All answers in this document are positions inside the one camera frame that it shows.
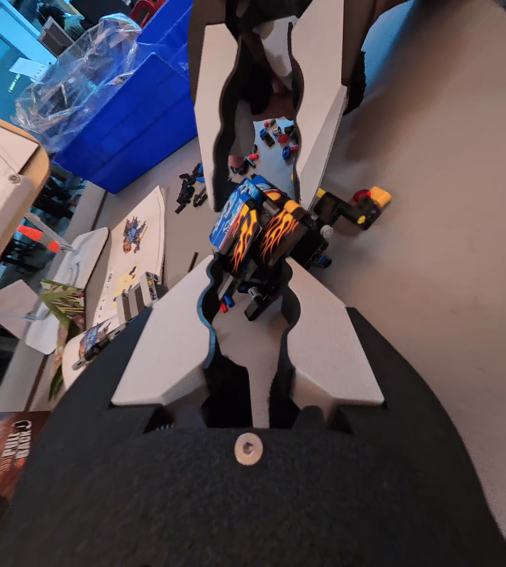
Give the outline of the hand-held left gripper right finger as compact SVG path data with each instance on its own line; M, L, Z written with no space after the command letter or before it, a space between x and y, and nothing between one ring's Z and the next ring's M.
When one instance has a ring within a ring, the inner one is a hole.
M278 401L317 407L331 422L341 406L380 407L385 399L347 306L294 259L282 265Z

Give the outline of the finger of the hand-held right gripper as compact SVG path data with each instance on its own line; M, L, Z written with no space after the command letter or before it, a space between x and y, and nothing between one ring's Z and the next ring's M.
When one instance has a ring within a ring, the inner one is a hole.
M344 1L312 1L289 27L292 77L298 87L294 163L298 202L313 207L339 128L347 88L342 84Z
M235 104L222 110L235 73L237 41L225 23L191 23L189 76L205 185L211 208L220 212L228 178L228 156L235 140Z

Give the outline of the small black yellow lego assembly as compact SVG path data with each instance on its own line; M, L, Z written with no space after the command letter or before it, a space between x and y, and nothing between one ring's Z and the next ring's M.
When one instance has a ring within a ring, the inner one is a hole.
M323 225L333 227L336 221L343 217L364 231L377 220L391 200L391 194L379 187L359 190L349 201L318 189L313 212Z

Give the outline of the flame sticker lego vehicle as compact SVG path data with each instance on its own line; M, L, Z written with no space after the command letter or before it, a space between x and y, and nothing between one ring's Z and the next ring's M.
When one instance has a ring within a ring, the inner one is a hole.
M264 177L244 177L239 183L228 179L222 199L209 235L223 268L218 291L222 313L235 306L236 293L248 294L245 315L249 321L258 318L278 297L287 258L306 270L332 264L325 255L332 226Z

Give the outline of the scattered red blue lego pieces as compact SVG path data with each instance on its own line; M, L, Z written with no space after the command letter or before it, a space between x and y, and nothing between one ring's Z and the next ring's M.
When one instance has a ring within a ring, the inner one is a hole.
M248 174L249 170L255 172L258 162L261 160L259 147L279 151L286 166L293 163L299 151L299 138L291 121L287 121L285 118L268 118L255 123L255 128L256 133L249 152L242 151L244 159L240 166L229 166L232 174L245 175Z

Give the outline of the grey lego beam assembly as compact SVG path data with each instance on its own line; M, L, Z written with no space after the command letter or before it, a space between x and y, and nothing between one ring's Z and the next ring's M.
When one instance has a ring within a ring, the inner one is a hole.
M139 283L117 298L117 319L120 325L134 319L146 308L152 307L168 293L160 277L152 272L143 272Z

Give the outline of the small blue sticker lego assembly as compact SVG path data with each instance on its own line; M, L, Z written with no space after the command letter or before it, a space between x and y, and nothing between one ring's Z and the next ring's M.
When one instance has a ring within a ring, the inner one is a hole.
M110 317L87 330L80 340L79 358L72 365L79 371L95 359L111 342L127 328L128 323L119 323L117 317Z

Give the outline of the pile of black lego beams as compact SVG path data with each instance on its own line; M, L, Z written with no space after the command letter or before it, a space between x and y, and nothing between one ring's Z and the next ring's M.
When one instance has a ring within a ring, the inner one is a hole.
M201 206L207 198L205 177L202 162L196 164L190 174L180 174L181 189L176 199L178 204L175 214L180 214L190 204L193 207Z

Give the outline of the white lego instruction booklet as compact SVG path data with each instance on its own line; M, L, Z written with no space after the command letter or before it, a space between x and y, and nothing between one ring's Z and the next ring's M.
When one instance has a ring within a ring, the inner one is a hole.
M165 204L164 191L157 186L110 231L109 254L92 325L117 314L117 298L135 287L143 273L161 276Z

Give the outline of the person's right hand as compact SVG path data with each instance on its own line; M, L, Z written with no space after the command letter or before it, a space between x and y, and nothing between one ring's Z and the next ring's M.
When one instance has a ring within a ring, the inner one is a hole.
M285 118L292 121L295 116L295 106L291 90L277 79L272 80L271 88L272 94L265 110L266 118Z

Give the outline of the blue plastic storage bin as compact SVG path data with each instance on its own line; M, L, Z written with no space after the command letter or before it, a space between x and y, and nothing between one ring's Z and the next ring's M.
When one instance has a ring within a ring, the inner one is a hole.
M117 194L197 136L188 70L192 1L166 1L137 38L135 69L54 156Z

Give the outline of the green printed leaflet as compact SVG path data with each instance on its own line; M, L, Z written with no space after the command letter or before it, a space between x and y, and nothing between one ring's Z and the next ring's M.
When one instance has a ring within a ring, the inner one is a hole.
M64 385L62 363L67 343L86 330L84 289L48 279L41 280L40 298L58 321L56 348L51 367L48 400L52 401Z

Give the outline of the red plastic object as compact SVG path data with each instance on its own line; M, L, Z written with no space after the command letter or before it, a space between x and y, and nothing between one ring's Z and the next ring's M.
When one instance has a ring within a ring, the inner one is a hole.
M129 14L129 18L144 28L166 1L136 1Z

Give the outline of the white plastic tray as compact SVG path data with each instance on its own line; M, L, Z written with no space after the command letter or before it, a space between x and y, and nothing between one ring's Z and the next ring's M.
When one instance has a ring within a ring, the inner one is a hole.
M85 288L108 238L109 229L106 227L79 235L71 244L72 250L63 254L63 259L51 280ZM56 348L58 328L58 319L41 302L35 319L25 334L24 342L32 349L46 356L50 355Z

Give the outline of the clear plastic bag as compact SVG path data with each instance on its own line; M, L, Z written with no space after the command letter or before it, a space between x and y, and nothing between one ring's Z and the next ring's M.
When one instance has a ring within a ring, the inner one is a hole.
M14 124L50 156L62 151L141 65L141 33L122 13L102 17L17 98Z

